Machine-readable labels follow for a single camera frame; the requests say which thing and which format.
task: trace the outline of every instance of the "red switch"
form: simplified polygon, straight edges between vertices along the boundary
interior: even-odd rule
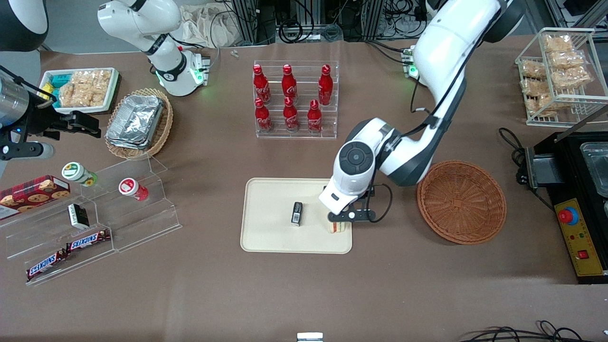
[[[578,251],[578,258],[579,259],[589,259],[589,253],[587,253],[586,250]]]
[[[566,207],[558,212],[561,223],[573,226],[578,223],[578,212],[573,207]]]

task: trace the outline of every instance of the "brown tablecloth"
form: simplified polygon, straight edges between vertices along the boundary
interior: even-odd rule
[[[167,197],[183,228],[37,287],[24,265],[0,258],[0,333],[19,341],[293,341],[321,331],[332,341],[457,341],[488,326],[535,330],[548,319],[600,340],[608,329],[608,289],[574,285],[555,214],[514,180],[514,130],[533,145],[553,130],[527,127],[515,57],[531,37],[484,44],[466,68],[468,89],[434,161],[462,159],[486,169],[508,204],[500,234],[478,246],[438,237],[423,221],[415,188],[396,188],[377,225],[358,223],[346,255],[247,253],[240,248],[245,183],[253,177],[328,178],[352,127],[379,116],[401,131],[413,82],[363,43],[274,44],[223,50],[209,86],[170,97],[175,120],[157,158]],[[409,46],[411,42],[394,43]],[[208,51],[215,57],[215,51]],[[159,88],[141,53],[44,52],[43,70],[112,66],[119,98]],[[339,135],[335,141],[260,140],[251,95],[254,60],[339,60]],[[426,89],[416,106],[433,107]],[[102,125],[108,116],[100,117]],[[91,170],[119,162],[102,139],[62,134],[48,160],[14,161],[1,188],[77,160]],[[379,181],[387,181],[378,175]],[[376,200],[378,211],[385,195]],[[0,255],[5,246],[0,244]]]

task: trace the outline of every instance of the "white jar with red lid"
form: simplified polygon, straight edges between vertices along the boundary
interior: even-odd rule
[[[148,198],[148,189],[139,184],[133,178],[125,178],[118,185],[118,191],[125,196],[130,196],[138,201],[144,201]]]

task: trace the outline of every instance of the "wicker basket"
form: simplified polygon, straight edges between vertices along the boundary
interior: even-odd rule
[[[132,92],[127,96],[130,95],[156,96],[162,99],[164,103],[161,112],[161,118],[159,119],[158,125],[156,126],[156,131],[154,131],[154,136],[152,137],[152,144],[146,150],[136,150],[135,148],[114,146],[110,144],[109,141],[106,139],[106,145],[108,146],[108,149],[110,150],[110,152],[112,152],[113,155],[125,159],[135,158],[140,155],[143,155],[144,153],[147,153],[149,156],[153,156],[161,150],[162,146],[165,144],[165,141],[167,141],[167,138],[169,137],[169,131],[171,130],[171,125],[173,124],[173,109],[171,108],[171,103],[169,103],[169,99],[165,94],[156,89],[140,89]],[[118,105],[116,105],[116,107],[114,108],[112,116],[110,117],[110,120],[108,122],[108,127],[112,124],[112,121],[116,117],[116,112],[118,112],[118,109],[125,101],[127,96],[120,100]]]
[[[440,236],[462,245],[492,239],[505,223],[506,201],[481,167],[463,161],[433,165],[418,185],[418,207]]]

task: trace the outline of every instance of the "cookie box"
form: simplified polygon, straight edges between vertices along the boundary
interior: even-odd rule
[[[70,196],[70,185],[57,177],[38,177],[0,192],[0,220]]]

